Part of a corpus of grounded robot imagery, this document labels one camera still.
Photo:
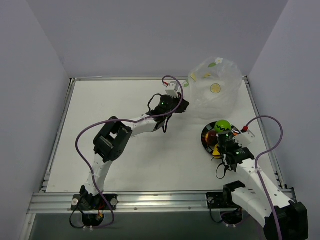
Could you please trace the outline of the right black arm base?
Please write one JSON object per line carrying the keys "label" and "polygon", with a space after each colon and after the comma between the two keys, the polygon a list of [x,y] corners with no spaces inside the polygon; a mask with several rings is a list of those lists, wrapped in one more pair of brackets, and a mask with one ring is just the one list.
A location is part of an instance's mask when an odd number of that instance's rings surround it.
{"label": "right black arm base", "polygon": [[234,203],[226,202],[222,191],[207,192],[206,204],[210,218],[215,224],[235,228],[244,221],[243,209]]}

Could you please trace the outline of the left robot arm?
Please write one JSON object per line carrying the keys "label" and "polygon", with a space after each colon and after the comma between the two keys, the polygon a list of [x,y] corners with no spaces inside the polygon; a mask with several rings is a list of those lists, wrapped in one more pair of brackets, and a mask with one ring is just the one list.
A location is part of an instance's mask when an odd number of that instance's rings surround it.
{"label": "left robot arm", "polygon": [[177,96],[160,95],[159,104],[148,108],[141,117],[120,121],[111,117],[101,128],[93,140],[95,154],[90,174],[80,189],[80,195],[91,201],[104,190],[106,177],[112,163],[123,153],[129,140],[143,133],[152,133],[162,129],[167,131],[168,120],[173,114],[183,114],[190,103],[180,93]]}

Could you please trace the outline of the yellow fake lemon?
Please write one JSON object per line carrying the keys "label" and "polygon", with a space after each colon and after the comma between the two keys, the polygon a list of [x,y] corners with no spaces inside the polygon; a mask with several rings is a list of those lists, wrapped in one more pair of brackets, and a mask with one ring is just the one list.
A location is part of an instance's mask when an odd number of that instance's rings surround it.
{"label": "yellow fake lemon", "polygon": [[219,145],[218,144],[216,144],[214,146],[214,149],[213,149],[213,152],[212,152],[212,156],[213,156],[214,159],[220,159],[221,158],[221,154],[219,152]]}

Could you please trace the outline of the red fake apple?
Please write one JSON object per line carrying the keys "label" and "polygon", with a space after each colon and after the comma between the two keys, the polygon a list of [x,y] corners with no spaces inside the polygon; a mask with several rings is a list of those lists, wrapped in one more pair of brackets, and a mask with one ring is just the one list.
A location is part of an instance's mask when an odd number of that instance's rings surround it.
{"label": "red fake apple", "polygon": [[212,146],[217,141],[217,132],[215,130],[210,130],[205,135],[205,141],[208,145]]}

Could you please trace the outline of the clear plastic bag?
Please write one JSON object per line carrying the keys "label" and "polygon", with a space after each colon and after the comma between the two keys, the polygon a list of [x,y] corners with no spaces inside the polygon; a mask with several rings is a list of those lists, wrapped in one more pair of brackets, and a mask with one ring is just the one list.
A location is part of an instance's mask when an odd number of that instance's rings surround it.
{"label": "clear plastic bag", "polygon": [[220,119],[229,116],[238,99],[243,75],[238,65],[211,56],[195,67],[183,82],[186,113],[192,118]]}

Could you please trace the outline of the green fake melon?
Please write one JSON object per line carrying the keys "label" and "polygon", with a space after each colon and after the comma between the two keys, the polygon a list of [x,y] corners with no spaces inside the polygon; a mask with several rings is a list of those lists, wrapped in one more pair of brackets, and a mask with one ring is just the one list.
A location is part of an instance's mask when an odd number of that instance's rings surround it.
{"label": "green fake melon", "polygon": [[216,133],[222,133],[225,131],[231,131],[232,126],[227,120],[222,119],[215,123],[214,130]]}

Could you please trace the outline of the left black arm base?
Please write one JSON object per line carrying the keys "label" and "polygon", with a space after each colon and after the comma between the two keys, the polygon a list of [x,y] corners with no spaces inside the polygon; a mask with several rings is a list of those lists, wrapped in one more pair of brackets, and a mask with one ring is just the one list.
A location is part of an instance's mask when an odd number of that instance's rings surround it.
{"label": "left black arm base", "polygon": [[[113,193],[104,193],[92,197],[89,195],[75,194],[71,201],[69,224],[74,229],[83,229],[89,227],[92,229],[102,229],[111,226],[115,222],[114,211],[118,204],[118,195]],[[103,225],[106,214],[103,211],[111,212],[111,221]],[[72,217],[75,212],[81,213],[81,224],[73,224]]]}

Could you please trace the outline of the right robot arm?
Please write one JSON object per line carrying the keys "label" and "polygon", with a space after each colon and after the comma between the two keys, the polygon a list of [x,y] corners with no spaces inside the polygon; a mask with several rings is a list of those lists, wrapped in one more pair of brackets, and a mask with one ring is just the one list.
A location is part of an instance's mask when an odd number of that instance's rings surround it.
{"label": "right robot arm", "polygon": [[263,228],[268,240],[306,240],[309,237],[308,211],[283,193],[255,162],[254,155],[239,138],[252,141],[250,132],[234,135],[230,130],[217,134],[217,149],[237,181],[223,187],[227,204],[244,209]]}

